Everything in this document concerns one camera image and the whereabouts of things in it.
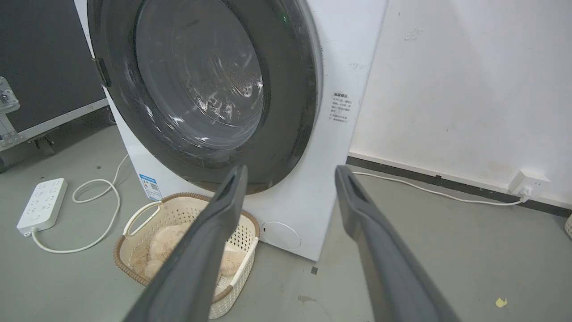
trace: washing machine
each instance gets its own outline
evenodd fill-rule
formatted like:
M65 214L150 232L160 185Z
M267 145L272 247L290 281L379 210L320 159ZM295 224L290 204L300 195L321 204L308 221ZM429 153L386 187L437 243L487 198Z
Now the washing machine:
M260 240L317 261L385 0L75 0L147 196L248 167Z

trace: dark baseboard trim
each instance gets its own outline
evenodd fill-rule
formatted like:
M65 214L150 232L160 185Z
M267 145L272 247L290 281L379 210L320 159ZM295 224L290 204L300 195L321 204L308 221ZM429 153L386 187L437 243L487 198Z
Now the dark baseboard trim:
M478 188L475 186L469 186L468 184L458 183L458 182L450 181L447 179L443 179L439 175L438 176L430 176L430 175L421 174L421 173L417 173L417 172L413 172L413 171L409 171L409 170L404 170L404 169L400 169L400 168L396 168L396 167L392 167L392 166L386 166L385 164L380 164L380 163L375 163L375 162L371 162L371 161L367 161L367 160L354 158L353 156L349 156L345 162L347 164L352 165L352 166L362 167L362 168L366 168L366 169L373 170L373 171L383 172L386 174L401 176L401 177L404 177L407 179L417 180L417 181L433 184L435 186L444 187L444 188L452 189L452 190L456 190L456 191L461 191L463 193L477 195L480 197L485 197L488 199L496 200L498 202L509 203L509 202L518 201L518 199L519 199L518 197L515 197L513 195L498 193L496 191L491 191L491 190L487 190L487 189L483 189L483 188ZM560 216L560 217L564 217L564 218L568 218L570 216L570 214L572 214L572 210L570 210L570 209L557 207L557 206L553 206L553 205L548 205L546 203L533 201L533 200L529 200L525 203L521 203L518 206L542 211L544 213L548 213L548 214L552 214L552 215L556 215L556 216Z

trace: warning label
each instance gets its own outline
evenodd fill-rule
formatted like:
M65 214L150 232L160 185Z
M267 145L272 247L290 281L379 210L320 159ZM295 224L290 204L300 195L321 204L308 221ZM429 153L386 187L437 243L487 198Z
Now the warning label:
M143 184L143 189L145 189L145 193L149 199L153 199L155 201L159 201L163 199L161 195L161 191L159 191L159 187L157 186L157 181L155 179L150 178L148 176L139 175L141 177L141 183Z
M334 93L332 95L332 105L329 111L329 119L338 123L347 123L349 121L349 112L351 111L352 101L347 94Z

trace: baseboard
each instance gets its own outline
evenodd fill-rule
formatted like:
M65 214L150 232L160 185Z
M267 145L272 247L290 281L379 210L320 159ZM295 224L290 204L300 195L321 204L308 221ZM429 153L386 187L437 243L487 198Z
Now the baseboard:
M502 187L490 182L462 178L456 175L437 172L427 168L412 166L410 164L387 160L376 156L350 152L348 154L347 163L472 195L478 195L500 202L513 202L518 200L518 197L508 193L509 190L507 187ZM541 197L537 200L527 201L522 204L522 206L561 217L568 217L572 214L572 210L570 210L572 209L572 204L557 199Z

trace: electrical outlet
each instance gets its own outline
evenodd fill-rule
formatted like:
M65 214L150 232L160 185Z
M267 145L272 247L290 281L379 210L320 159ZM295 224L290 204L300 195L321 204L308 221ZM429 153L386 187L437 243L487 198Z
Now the electrical outlet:
M541 173L533 170L520 170L509 184L509 191L514 195L519 195L525 187L531 191L531 198L539 197L548 190L550 180Z
M33 228L40 231L52 227L58 218L66 190L67 182L63 178L39 183L16 226L20 233L29 236Z

